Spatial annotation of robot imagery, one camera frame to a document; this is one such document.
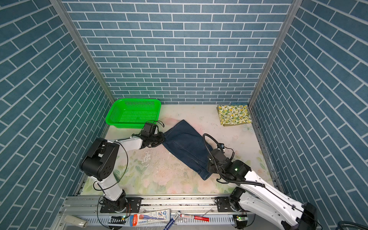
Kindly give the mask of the red marker pen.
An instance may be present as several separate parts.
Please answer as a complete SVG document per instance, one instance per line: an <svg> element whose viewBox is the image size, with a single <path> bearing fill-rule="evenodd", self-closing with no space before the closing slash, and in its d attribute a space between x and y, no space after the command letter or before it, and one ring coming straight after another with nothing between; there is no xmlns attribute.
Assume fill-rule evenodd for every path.
<svg viewBox="0 0 368 230"><path fill-rule="evenodd" d="M186 219L194 219L194 220L200 220L200 221L205 221L205 222L210 222L209 218L207 217L202 217L202 216L195 216L195 215L190 215L190 214L180 214L181 218L186 218Z"/></svg>

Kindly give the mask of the red blue toothpaste box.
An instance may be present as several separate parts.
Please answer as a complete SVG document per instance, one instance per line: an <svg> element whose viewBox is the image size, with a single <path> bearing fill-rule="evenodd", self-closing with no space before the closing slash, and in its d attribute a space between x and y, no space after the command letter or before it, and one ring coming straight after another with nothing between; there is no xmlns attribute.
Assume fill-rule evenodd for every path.
<svg viewBox="0 0 368 230"><path fill-rule="evenodd" d="M168 222L171 219L171 210L163 209L158 211L138 213L129 218L129 226L137 227L146 224Z"/></svg>

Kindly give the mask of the green plastic basket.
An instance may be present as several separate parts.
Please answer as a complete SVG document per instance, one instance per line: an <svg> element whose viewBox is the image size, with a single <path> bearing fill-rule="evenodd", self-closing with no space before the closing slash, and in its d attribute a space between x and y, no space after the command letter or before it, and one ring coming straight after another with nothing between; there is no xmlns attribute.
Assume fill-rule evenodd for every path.
<svg viewBox="0 0 368 230"><path fill-rule="evenodd" d="M162 103L157 99L119 99L110 108L105 121L116 128L141 129L157 121Z"/></svg>

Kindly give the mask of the blue marker pen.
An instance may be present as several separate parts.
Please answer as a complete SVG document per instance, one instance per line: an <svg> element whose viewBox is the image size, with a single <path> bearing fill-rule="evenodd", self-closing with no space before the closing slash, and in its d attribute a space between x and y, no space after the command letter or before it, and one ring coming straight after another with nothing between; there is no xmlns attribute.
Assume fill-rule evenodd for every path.
<svg viewBox="0 0 368 230"><path fill-rule="evenodd" d="M175 222L178 220L179 217L181 217L181 212L177 211L176 214L170 219L170 221L164 227L164 230L169 230L175 224Z"/></svg>

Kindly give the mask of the aluminium rail frame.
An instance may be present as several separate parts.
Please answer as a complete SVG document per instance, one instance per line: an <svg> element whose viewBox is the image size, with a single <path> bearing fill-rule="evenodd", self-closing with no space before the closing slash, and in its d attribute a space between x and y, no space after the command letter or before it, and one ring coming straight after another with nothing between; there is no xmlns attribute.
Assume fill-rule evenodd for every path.
<svg viewBox="0 0 368 230"><path fill-rule="evenodd" d="M254 220L256 214L246 212L218 212L214 198L223 195L129 195L128 197L141 197L142 202L138 213L146 213L163 209L170 209L171 216L177 211L184 214L208 217L210 222L179 218L176 224L186 225L224 225L237 223L237 216L246 216L246 221ZM129 227L129 218L138 213L101 213L99 197L92 195L69 196L58 214L53 230L64 230L68 226L77 227L64 222L67 215L75 216L88 221L88 226L97 226L104 229Z"/></svg>

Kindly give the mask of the dark navy skirt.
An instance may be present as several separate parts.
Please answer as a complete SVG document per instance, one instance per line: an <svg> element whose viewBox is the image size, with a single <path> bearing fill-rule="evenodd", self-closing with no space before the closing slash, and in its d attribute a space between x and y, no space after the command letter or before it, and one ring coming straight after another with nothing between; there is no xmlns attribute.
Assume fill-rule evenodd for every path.
<svg viewBox="0 0 368 230"><path fill-rule="evenodd" d="M185 120L178 122L164 133L164 147L186 166L207 180L212 173L207 170L209 151L213 148Z"/></svg>

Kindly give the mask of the yellow floral skirt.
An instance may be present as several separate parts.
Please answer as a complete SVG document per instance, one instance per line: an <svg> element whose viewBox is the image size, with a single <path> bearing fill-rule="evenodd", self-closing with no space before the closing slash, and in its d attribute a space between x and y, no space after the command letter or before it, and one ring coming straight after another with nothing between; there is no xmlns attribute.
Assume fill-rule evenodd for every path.
<svg viewBox="0 0 368 230"><path fill-rule="evenodd" d="M247 105L219 105L217 111L220 124L223 126L250 124L252 122Z"/></svg>

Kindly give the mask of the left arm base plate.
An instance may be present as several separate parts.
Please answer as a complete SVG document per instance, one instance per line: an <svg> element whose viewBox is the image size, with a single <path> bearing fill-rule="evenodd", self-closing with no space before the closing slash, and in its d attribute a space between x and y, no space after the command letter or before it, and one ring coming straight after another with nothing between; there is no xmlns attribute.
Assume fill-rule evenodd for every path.
<svg viewBox="0 0 368 230"><path fill-rule="evenodd" d="M140 211L142 198L141 197L123 197L117 201L108 200L103 197L99 201L101 213L138 213Z"/></svg>

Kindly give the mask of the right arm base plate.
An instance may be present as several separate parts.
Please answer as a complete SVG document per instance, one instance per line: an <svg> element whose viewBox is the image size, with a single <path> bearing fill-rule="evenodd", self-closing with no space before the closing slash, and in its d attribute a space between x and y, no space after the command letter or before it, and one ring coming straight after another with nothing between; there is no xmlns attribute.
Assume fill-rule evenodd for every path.
<svg viewBox="0 0 368 230"><path fill-rule="evenodd" d="M252 203L236 196L217 196L214 198L218 212L246 212L253 211Z"/></svg>

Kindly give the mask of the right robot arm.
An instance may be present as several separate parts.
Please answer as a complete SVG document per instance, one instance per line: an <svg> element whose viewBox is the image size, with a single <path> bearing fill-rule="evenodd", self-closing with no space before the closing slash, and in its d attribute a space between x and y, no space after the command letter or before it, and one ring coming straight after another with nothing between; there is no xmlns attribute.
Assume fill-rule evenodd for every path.
<svg viewBox="0 0 368 230"><path fill-rule="evenodd" d="M236 212L250 211L273 223L281 230L315 230L317 209L309 202L301 203L283 194L263 180L242 161L231 161L223 150L209 152L208 169L219 174L226 183L235 184L228 202Z"/></svg>

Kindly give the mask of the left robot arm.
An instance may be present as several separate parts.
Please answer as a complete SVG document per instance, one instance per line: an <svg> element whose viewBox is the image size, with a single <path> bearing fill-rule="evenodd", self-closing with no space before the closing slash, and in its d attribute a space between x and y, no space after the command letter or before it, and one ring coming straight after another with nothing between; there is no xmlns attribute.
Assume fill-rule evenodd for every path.
<svg viewBox="0 0 368 230"><path fill-rule="evenodd" d="M81 160L80 168L98 184L105 200L115 205L125 203L125 192L118 185L118 180L113 173L118 152L123 150L127 153L131 150L155 148L161 145L165 136L159 131L159 126L164 127L164 123L148 121L138 134L133 134L129 138L118 140L97 138L92 143L84 159Z"/></svg>

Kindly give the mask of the grey tape roll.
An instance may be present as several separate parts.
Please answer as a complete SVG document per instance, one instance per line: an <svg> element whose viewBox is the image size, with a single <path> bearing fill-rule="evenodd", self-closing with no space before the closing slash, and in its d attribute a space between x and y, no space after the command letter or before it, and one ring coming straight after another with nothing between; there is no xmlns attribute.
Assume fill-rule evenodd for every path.
<svg viewBox="0 0 368 230"><path fill-rule="evenodd" d="M71 215L67 215L64 218L64 222L77 226L79 228L86 228L88 226L88 221Z"/></svg>

